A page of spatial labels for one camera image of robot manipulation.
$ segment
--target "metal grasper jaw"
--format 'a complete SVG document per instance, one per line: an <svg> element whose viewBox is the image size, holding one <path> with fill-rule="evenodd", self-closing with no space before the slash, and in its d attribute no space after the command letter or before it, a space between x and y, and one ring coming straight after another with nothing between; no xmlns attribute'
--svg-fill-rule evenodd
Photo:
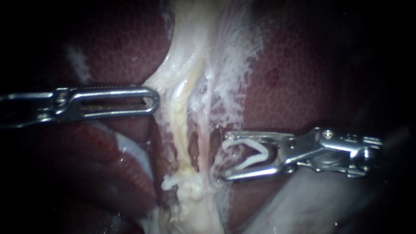
<svg viewBox="0 0 416 234"><path fill-rule="evenodd" d="M57 88L0 96L0 128L150 115L159 94L143 86Z"/></svg>
<svg viewBox="0 0 416 234"><path fill-rule="evenodd" d="M270 165L231 168L222 173L224 180L256 179L292 173L298 166L316 172L339 172L350 178L366 176L382 147L377 137L341 133L331 129L314 128L301 136L276 132L231 131L227 140L249 138L278 146L276 160Z"/></svg>

